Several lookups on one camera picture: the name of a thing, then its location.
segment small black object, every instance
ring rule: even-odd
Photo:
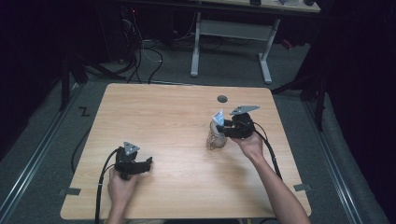
[[[250,4],[255,7],[259,7],[262,5],[262,0],[250,0]]]
[[[148,172],[151,168],[152,157],[146,161],[136,162],[137,151],[131,155],[125,153],[124,147],[119,147],[116,155],[116,164],[114,165],[116,171],[120,172],[120,176],[124,180],[129,179],[129,175],[138,175]]]
[[[232,120],[224,120],[224,127],[217,125],[219,133],[224,133],[226,137],[248,138],[256,130],[254,122],[248,113],[234,115]]]
[[[309,6],[312,7],[315,3],[315,0],[304,0],[304,3]]]

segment hand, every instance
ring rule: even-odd
[[[130,180],[124,180],[120,177],[120,172],[111,168],[109,171],[110,179],[108,181],[108,193],[113,207],[125,208],[132,198],[134,186],[139,175],[132,175]]]
[[[257,133],[253,132],[249,138],[232,138],[232,140],[241,147],[244,155],[251,161],[257,161],[264,158],[262,155],[262,138]]]

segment dark background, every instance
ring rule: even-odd
[[[276,42],[313,44],[296,79],[326,72],[326,91],[348,146],[389,221],[396,222],[391,210],[396,203],[395,3],[322,0],[318,4],[321,14],[347,20],[323,25],[283,20]],[[116,5],[0,3],[1,158],[60,78],[62,60],[69,51],[96,63],[125,58],[117,12]],[[143,35],[169,45],[173,27],[184,31],[191,24],[191,13],[147,8],[139,13]],[[189,19],[174,23],[174,17]]]

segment finger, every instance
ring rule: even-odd
[[[128,185],[134,185],[139,178],[140,175],[131,175],[131,178],[128,181]]]
[[[233,140],[236,144],[239,144],[241,142],[241,139],[237,138],[231,138],[231,140]]]
[[[108,174],[109,174],[109,176],[110,176],[110,179],[113,178],[114,172],[115,172],[114,167],[113,167],[113,168],[110,168],[110,170],[108,171]]]

